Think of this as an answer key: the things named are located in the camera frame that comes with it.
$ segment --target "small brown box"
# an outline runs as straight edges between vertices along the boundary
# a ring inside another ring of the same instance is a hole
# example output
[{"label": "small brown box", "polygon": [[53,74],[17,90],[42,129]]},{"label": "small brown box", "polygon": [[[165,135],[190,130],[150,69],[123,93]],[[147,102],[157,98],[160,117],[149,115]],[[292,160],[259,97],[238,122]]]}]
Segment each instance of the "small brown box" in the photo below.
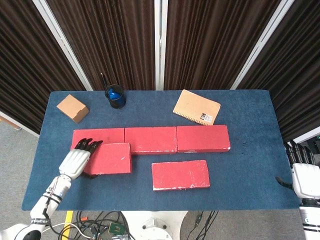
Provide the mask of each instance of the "small brown box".
[{"label": "small brown box", "polygon": [[89,109],[72,95],[68,95],[57,106],[77,124],[89,113]]}]

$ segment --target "notebook label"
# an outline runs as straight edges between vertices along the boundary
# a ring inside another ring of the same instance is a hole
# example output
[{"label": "notebook label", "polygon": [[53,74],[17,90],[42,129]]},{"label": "notebook label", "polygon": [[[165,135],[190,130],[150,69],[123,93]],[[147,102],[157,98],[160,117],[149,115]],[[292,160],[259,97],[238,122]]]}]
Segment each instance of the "notebook label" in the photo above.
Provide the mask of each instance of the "notebook label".
[{"label": "notebook label", "polygon": [[213,117],[208,114],[202,113],[200,118],[208,123],[211,123]]}]

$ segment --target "brown curtain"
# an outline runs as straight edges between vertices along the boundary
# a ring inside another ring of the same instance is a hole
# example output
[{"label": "brown curtain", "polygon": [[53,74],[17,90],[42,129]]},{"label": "brown curtain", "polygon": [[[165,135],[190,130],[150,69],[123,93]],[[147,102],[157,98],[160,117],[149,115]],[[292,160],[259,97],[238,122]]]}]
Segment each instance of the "brown curtain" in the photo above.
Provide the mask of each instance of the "brown curtain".
[{"label": "brown curtain", "polygon": [[270,91],[285,141],[320,126],[320,1],[294,1],[238,88]]},{"label": "brown curtain", "polygon": [[40,132],[52,91],[85,90],[32,0],[0,1],[0,108]]},{"label": "brown curtain", "polygon": [[170,0],[164,89],[229,89],[280,0]]},{"label": "brown curtain", "polygon": [[95,90],[155,89],[153,0],[47,0]]}]

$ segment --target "notebook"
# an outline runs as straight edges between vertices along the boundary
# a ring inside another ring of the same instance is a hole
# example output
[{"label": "notebook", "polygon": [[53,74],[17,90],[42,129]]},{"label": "notebook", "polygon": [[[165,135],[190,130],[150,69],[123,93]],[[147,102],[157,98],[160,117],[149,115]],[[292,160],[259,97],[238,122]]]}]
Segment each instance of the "notebook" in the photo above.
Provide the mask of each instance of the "notebook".
[{"label": "notebook", "polygon": [[173,112],[201,125],[213,125],[219,110],[220,103],[182,90]]}]

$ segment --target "pen holder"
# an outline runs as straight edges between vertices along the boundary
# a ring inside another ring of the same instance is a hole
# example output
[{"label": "pen holder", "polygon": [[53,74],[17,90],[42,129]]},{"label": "pen holder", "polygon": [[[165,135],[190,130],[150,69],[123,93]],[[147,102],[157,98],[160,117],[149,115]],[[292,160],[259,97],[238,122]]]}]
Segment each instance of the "pen holder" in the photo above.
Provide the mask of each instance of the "pen holder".
[{"label": "pen holder", "polygon": [[126,104],[124,90],[119,85],[108,86],[104,95],[109,100],[111,107],[114,109],[121,109]]}]

